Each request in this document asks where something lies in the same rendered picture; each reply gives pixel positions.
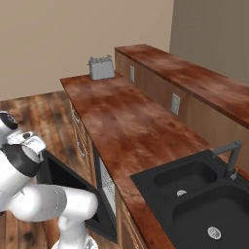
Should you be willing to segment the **wooden cupboard beside sink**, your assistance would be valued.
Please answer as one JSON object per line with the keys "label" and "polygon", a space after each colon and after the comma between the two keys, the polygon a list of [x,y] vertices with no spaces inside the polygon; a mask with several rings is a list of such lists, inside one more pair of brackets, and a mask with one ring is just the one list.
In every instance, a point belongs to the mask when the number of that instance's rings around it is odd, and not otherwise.
{"label": "wooden cupboard beside sink", "polygon": [[115,189],[117,236],[120,249],[148,249],[139,229],[136,227],[121,194]]}

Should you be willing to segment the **black dishwasher door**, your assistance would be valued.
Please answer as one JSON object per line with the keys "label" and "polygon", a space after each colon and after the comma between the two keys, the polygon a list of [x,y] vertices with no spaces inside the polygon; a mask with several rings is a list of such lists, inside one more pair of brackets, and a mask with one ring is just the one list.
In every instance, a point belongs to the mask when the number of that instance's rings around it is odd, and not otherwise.
{"label": "black dishwasher door", "polygon": [[86,226],[112,242],[118,243],[114,213],[103,192],[96,189],[49,151],[43,153],[43,159],[36,176],[37,183],[81,189],[95,194],[98,199],[98,208],[96,214],[86,220]]}

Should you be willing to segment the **wooden cupboard door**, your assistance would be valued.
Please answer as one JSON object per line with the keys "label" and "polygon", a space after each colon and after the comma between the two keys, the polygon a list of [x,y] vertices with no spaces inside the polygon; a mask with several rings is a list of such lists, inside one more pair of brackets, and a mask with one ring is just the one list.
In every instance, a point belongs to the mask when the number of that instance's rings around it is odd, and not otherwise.
{"label": "wooden cupboard door", "polygon": [[90,140],[89,134],[86,131],[87,136],[87,142],[83,139],[79,129],[74,126],[77,142],[81,142],[81,149],[85,152],[86,156],[83,159],[84,166],[86,168],[86,172],[89,175],[89,178],[91,180],[91,183],[96,187],[96,176],[95,176],[95,167],[94,167],[94,159],[93,159],[93,148],[92,148],[92,142]]}

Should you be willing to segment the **grey tap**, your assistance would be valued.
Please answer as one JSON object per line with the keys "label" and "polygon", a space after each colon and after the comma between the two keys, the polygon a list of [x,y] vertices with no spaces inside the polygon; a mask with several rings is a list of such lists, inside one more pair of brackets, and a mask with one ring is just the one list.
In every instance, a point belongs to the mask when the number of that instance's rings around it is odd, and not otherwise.
{"label": "grey tap", "polygon": [[233,143],[216,148],[212,151],[214,157],[221,155],[223,153],[226,153],[226,152],[231,153],[229,157],[229,161],[227,163],[224,176],[227,178],[231,178],[232,180],[235,180],[237,176],[238,169],[234,168],[234,166],[238,159],[241,146],[242,146],[241,141],[235,140]]}

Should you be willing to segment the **black double sink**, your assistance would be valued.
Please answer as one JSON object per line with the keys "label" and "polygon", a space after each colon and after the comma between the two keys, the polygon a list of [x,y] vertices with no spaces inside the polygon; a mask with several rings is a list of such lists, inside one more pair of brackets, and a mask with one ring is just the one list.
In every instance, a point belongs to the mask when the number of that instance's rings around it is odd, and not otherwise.
{"label": "black double sink", "polygon": [[176,249],[249,249],[249,181],[209,150],[131,179]]}

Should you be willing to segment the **large grey wall socket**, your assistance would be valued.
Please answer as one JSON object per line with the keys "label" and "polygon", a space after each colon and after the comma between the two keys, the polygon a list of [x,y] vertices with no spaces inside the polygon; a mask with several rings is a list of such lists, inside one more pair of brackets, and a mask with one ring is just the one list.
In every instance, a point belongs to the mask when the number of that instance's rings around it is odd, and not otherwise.
{"label": "large grey wall socket", "polygon": [[179,114],[180,108],[180,97],[175,93],[172,94],[172,101],[171,101],[171,112],[175,115]]}

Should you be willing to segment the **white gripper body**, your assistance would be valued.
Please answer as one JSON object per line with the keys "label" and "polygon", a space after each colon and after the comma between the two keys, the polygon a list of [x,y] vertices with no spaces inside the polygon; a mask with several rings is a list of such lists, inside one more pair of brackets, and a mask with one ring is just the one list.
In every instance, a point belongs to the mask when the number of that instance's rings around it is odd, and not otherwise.
{"label": "white gripper body", "polygon": [[32,161],[42,161],[43,152],[46,150],[47,146],[43,139],[38,135],[23,134],[23,141],[21,142],[21,148],[24,153]]}

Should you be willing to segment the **grey toaster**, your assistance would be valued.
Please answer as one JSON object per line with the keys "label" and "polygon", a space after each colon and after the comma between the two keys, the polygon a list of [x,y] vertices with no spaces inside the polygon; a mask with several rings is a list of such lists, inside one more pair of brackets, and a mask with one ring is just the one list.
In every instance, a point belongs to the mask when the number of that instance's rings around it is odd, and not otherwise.
{"label": "grey toaster", "polygon": [[93,80],[110,79],[115,77],[112,56],[89,58],[89,75]]}

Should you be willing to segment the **wooden drawer front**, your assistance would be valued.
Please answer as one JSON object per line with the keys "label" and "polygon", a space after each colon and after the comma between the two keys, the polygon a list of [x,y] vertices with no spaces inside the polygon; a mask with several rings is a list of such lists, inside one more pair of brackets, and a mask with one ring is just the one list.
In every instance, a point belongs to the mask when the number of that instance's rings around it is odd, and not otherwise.
{"label": "wooden drawer front", "polygon": [[[70,100],[69,100],[69,104],[70,104],[71,115],[72,115],[72,109],[75,110],[75,108],[74,108],[74,106],[73,106],[73,104],[72,104],[72,102],[71,102]],[[75,124],[76,124],[76,127],[79,129],[79,131],[80,131],[80,133],[81,133],[83,139],[85,140],[85,142],[87,142],[86,130],[85,130],[85,127],[84,127],[83,123],[80,122],[80,123],[78,124],[78,123],[76,123],[75,120],[74,120],[74,122],[75,122]]]}

